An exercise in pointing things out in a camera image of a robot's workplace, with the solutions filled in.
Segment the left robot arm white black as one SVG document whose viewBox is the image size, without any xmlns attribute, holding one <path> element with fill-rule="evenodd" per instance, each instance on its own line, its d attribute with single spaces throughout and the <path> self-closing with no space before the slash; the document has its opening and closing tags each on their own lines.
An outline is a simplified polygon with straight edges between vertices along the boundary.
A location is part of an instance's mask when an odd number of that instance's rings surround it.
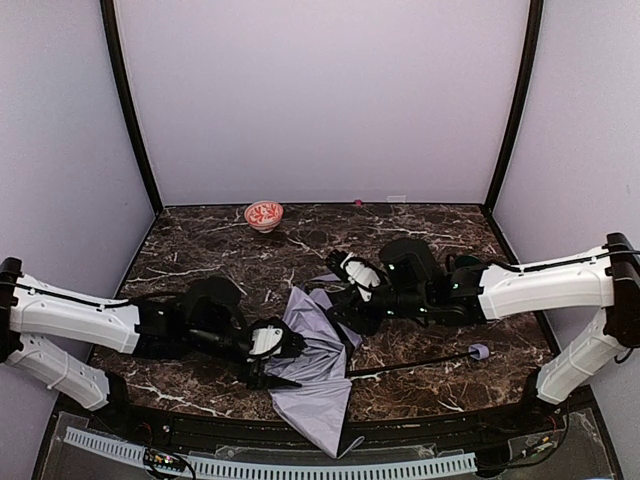
<svg viewBox="0 0 640 480">
<path fill-rule="evenodd" d="M 150 360 L 193 352 L 234 362 L 250 389 L 296 388 L 266 372 L 273 359 L 296 359 L 304 338 L 278 318 L 248 324 L 240 290 L 211 276 L 184 292 L 161 291 L 127 300 L 93 297 L 48 285 L 1 263 L 1 361 L 57 390 L 89 411 L 128 403 L 124 379 L 86 365 L 51 342 L 61 337 Z"/>
</svg>

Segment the lavender folding umbrella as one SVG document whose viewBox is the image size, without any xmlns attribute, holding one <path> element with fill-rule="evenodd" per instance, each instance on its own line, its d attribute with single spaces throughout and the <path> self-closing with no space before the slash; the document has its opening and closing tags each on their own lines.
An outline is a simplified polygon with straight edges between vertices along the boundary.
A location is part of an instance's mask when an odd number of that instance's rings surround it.
<svg viewBox="0 0 640 480">
<path fill-rule="evenodd" d="M 362 338 L 347 327 L 333 327 L 324 309 L 332 305 L 327 293 L 291 288 L 283 321 L 307 344 L 293 359 L 272 358 L 266 372 L 299 382 L 301 388 L 269 390 L 274 411 L 296 432 L 333 459 L 364 441 L 343 432 L 352 382 L 346 377 L 346 342 L 359 347 Z"/>
</svg>

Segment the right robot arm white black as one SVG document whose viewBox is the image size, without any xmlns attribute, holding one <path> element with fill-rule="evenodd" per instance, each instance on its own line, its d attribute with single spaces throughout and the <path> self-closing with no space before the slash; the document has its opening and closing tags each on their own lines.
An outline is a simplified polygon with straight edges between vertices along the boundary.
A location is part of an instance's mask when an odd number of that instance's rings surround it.
<svg viewBox="0 0 640 480">
<path fill-rule="evenodd" d="M 529 379 L 524 399 L 559 405 L 626 350 L 639 347 L 639 252 L 625 235 L 546 262 L 511 265 L 459 257 L 442 268 L 427 242 L 400 238 L 378 254 L 380 264 L 334 250 L 330 271 L 347 284 L 332 297 L 332 319 L 371 335 L 387 318 L 421 326 L 470 326 L 513 315 L 593 307 L 585 329 Z"/>
</svg>

